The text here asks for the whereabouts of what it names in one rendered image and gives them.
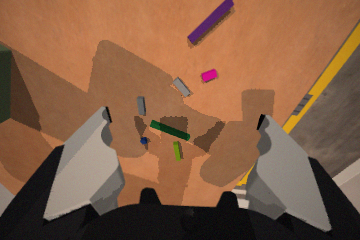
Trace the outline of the grey rectangular bar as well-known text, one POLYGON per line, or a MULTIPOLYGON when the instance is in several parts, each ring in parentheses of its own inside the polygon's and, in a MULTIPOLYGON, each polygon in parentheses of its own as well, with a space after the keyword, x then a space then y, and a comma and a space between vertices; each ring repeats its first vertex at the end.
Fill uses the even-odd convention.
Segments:
POLYGON ((180 90, 180 92, 184 95, 184 96, 188 96, 190 94, 189 89, 185 86, 185 84, 180 80, 179 77, 177 77, 174 81, 173 81, 174 85, 180 90))
POLYGON ((139 115, 145 115, 146 106, 145 106, 145 98, 144 98, 144 96, 138 96, 137 97, 137 105, 138 105, 139 115))

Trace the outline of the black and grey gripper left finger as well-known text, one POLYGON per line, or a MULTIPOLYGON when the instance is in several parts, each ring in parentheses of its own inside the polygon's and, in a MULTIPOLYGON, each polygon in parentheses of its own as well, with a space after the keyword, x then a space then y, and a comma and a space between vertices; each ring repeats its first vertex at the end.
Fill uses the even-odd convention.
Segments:
POLYGON ((0 216, 0 240, 69 240, 118 208, 125 179, 110 123, 103 106, 53 149, 0 216))

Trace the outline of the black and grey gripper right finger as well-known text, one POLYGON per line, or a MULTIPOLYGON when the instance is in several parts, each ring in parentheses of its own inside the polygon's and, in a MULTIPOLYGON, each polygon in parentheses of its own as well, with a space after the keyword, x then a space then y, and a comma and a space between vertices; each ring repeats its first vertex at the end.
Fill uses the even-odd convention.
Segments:
POLYGON ((270 116, 261 114, 258 157, 245 186, 248 209, 302 240, 360 240, 360 213, 321 164, 270 116))

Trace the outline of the lime green rod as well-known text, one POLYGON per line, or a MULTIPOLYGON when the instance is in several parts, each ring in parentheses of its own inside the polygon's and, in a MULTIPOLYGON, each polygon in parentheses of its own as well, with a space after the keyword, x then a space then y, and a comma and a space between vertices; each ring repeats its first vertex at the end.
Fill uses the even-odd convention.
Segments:
POLYGON ((173 142, 174 152, 176 156, 176 161, 181 161, 180 149, 178 141, 173 142))

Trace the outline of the dark green rod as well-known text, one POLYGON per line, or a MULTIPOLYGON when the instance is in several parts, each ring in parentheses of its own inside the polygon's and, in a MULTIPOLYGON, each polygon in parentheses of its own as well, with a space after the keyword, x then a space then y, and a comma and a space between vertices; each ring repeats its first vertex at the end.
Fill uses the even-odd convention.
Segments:
POLYGON ((152 120, 150 127, 160 130, 162 132, 168 133, 170 135, 176 136, 178 138, 188 141, 190 139, 190 134, 180 131, 178 129, 172 128, 155 120, 152 120))

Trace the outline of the small blue cube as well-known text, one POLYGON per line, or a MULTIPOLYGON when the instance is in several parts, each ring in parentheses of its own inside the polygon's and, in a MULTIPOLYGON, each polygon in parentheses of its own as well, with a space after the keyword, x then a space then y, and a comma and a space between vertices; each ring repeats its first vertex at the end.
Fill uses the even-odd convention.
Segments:
POLYGON ((142 144, 147 144, 147 138, 146 137, 142 137, 141 138, 141 140, 140 140, 140 142, 142 143, 142 144))

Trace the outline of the magenta block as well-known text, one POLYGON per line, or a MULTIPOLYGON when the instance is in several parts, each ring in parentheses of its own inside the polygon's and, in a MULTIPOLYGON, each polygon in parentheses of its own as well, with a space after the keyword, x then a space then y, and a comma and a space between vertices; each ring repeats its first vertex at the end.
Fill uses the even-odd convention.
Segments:
POLYGON ((203 78, 203 81, 207 81, 207 80, 210 80, 210 79, 213 79, 215 77, 217 77, 217 74, 216 74, 216 70, 215 69, 212 69, 212 70, 209 70, 207 72, 204 72, 201 74, 202 75, 202 78, 203 78))

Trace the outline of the purple rod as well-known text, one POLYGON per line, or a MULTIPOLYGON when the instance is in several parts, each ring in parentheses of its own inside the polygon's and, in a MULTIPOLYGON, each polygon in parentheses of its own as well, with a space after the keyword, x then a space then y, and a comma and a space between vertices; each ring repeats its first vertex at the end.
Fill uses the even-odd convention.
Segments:
POLYGON ((210 26, 212 26, 223 14, 234 5, 233 0, 225 0, 221 3, 195 30, 187 37, 191 43, 197 40, 210 26))

